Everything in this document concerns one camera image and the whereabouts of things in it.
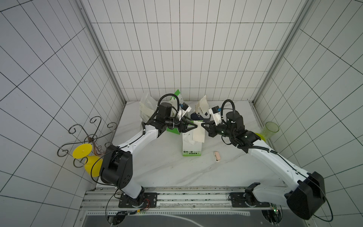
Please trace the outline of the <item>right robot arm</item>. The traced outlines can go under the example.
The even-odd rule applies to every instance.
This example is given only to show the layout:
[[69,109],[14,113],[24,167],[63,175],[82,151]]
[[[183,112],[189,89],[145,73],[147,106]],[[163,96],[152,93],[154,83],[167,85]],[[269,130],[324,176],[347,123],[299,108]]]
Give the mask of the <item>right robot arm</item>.
[[258,159],[285,184],[282,187],[252,183],[244,193],[247,206],[254,207],[264,202],[281,205],[298,217],[309,220],[328,201],[324,178],[317,172],[309,173],[296,166],[274,151],[261,136],[247,130],[232,100],[224,101],[221,107],[209,109],[209,114],[211,120],[201,126],[210,137],[227,137],[230,145]]

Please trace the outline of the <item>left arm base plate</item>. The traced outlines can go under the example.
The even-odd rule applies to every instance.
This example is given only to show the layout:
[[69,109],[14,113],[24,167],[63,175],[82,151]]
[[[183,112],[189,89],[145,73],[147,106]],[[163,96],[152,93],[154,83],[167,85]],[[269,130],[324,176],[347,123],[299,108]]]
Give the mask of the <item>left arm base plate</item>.
[[136,199],[126,194],[122,194],[119,199],[119,208],[125,209],[144,209],[155,208],[157,206],[157,193],[141,193]]

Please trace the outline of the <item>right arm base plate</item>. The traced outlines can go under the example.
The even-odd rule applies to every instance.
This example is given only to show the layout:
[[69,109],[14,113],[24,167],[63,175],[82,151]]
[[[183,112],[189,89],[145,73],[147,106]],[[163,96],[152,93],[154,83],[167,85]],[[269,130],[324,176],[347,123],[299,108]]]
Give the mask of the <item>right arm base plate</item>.
[[229,201],[233,208],[270,208],[270,203],[255,201],[253,204],[249,204],[245,193],[230,193],[228,196]]

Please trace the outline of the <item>cream receipt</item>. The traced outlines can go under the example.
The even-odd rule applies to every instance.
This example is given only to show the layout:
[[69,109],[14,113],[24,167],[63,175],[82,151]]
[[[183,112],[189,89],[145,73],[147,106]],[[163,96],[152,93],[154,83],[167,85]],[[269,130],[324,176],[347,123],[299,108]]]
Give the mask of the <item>cream receipt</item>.
[[202,121],[194,121],[193,122],[195,125],[197,125],[197,128],[193,129],[193,140],[195,142],[201,142],[204,143],[205,142],[205,129],[201,126],[201,124],[203,123]]
[[207,101],[207,95],[205,95],[196,105],[195,113],[206,117],[209,115],[209,104]]
[[142,114],[151,117],[154,113],[154,110],[152,108],[147,107],[144,103],[140,102],[140,111]]

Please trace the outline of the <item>navy blue beige bag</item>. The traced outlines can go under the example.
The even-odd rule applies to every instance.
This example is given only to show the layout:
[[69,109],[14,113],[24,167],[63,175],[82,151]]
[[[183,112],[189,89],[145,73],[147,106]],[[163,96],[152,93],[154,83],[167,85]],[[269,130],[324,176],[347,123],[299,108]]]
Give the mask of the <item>navy blue beige bag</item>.
[[194,121],[210,121],[209,104],[207,95],[205,95],[196,105],[195,112],[191,114],[191,119]]

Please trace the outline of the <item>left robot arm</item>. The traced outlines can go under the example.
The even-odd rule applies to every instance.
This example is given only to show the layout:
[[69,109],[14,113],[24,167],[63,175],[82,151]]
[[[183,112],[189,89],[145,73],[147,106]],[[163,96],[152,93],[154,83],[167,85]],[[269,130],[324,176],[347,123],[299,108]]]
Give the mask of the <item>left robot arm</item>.
[[163,95],[149,120],[141,123],[141,131],[125,143],[110,145],[102,156],[99,176],[104,184],[112,184],[133,200],[143,200],[144,188],[132,179],[133,157],[160,137],[167,129],[187,133],[198,126],[183,114],[175,94]]

